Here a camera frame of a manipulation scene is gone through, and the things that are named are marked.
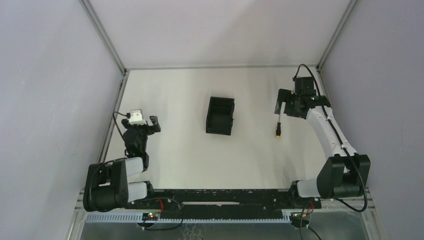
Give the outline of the black and yellow screwdriver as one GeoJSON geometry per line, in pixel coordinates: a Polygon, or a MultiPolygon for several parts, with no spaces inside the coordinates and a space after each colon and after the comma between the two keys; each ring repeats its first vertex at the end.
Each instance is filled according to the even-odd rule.
{"type": "Polygon", "coordinates": [[[276,138],[280,138],[281,137],[281,114],[278,114],[278,120],[277,120],[277,125],[276,125],[276,130],[275,130],[275,137],[276,138]]]}

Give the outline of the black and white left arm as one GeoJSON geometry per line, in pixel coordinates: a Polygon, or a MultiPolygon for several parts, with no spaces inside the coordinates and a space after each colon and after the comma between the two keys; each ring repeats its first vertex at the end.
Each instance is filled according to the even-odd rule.
{"type": "Polygon", "coordinates": [[[125,130],[118,132],[124,143],[124,156],[88,167],[82,199],[87,212],[125,208],[128,203],[148,196],[152,189],[149,181],[130,183],[128,178],[149,168],[148,137],[161,131],[158,117],[152,115],[149,119],[146,122],[140,113],[127,114],[121,120],[125,130]]]}

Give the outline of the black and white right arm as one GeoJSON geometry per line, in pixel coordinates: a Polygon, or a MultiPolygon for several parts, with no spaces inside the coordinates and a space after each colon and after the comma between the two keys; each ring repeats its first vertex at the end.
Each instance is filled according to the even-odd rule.
{"type": "Polygon", "coordinates": [[[299,180],[294,187],[300,198],[351,198],[365,193],[371,161],[346,139],[324,96],[298,95],[279,89],[275,114],[305,119],[314,130],[326,158],[317,177],[299,180]]]}

